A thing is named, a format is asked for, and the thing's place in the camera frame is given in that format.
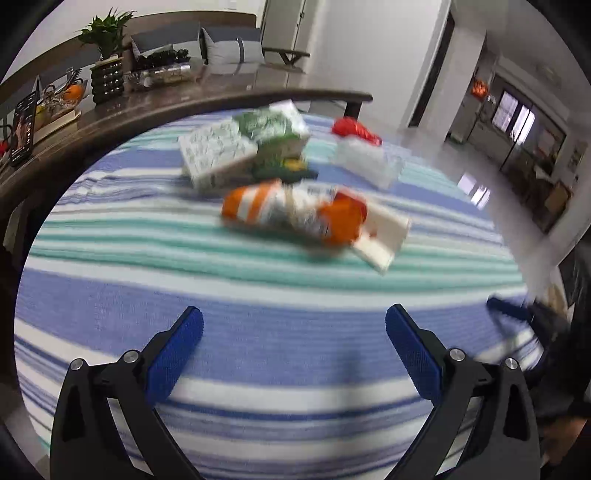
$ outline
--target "red plastic bag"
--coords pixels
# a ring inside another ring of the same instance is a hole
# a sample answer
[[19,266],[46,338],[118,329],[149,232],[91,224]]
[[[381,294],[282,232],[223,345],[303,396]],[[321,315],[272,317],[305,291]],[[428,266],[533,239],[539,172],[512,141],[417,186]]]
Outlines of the red plastic bag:
[[349,135],[357,135],[378,147],[382,144],[382,139],[377,135],[371,133],[367,128],[348,116],[339,118],[332,128],[332,133],[340,137],[348,137]]

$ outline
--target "metal bolt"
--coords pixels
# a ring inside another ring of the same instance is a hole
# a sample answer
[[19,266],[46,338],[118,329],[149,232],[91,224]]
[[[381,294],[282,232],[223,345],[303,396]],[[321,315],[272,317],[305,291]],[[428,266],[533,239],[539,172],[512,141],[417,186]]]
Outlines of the metal bolt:
[[75,360],[72,360],[70,368],[72,370],[79,370],[82,368],[82,365],[84,365],[84,360],[82,360],[82,358],[76,358]]
[[132,364],[139,358],[139,353],[136,350],[129,350],[124,353],[123,361],[126,364]]
[[461,362],[466,358],[466,354],[459,348],[452,348],[449,350],[449,356],[452,357],[452,359],[454,359],[456,362]]
[[517,370],[519,368],[519,363],[514,358],[508,358],[505,360],[505,365],[511,368],[512,370]]

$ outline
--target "orange fruit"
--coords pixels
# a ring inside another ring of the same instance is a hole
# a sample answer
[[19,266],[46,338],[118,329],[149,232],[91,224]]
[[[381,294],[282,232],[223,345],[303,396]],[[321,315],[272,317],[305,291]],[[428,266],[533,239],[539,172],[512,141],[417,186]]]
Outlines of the orange fruit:
[[84,87],[75,83],[70,85],[61,97],[66,101],[78,101],[81,100],[82,95],[84,95]]

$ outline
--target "black vase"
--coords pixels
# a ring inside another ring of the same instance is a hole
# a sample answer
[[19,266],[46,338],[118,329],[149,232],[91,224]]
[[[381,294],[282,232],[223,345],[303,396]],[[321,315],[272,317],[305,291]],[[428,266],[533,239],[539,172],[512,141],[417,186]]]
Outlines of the black vase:
[[101,60],[91,68],[92,100],[104,103],[123,95],[123,58]]

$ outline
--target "striped tablecloth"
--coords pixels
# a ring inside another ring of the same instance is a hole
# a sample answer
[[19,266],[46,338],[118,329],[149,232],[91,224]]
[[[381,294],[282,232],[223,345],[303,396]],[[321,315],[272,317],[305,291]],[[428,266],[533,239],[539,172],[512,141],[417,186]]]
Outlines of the striped tablecloth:
[[[332,120],[306,116],[319,181],[363,190],[413,227],[381,276],[352,253],[225,228],[219,201],[181,176],[177,137],[228,113],[142,134],[88,169],[37,235],[18,292],[15,353],[25,405],[48,446],[61,382],[76,357],[110,362],[142,349],[188,305],[203,340],[158,406],[211,479],[384,478],[431,404],[420,400],[386,336],[401,303],[449,348],[487,361],[536,360],[529,329],[495,323],[492,293],[525,285],[486,213],[441,172],[409,159],[388,192],[329,163]],[[112,407],[136,465],[145,467]],[[462,430],[448,464],[466,441]]]

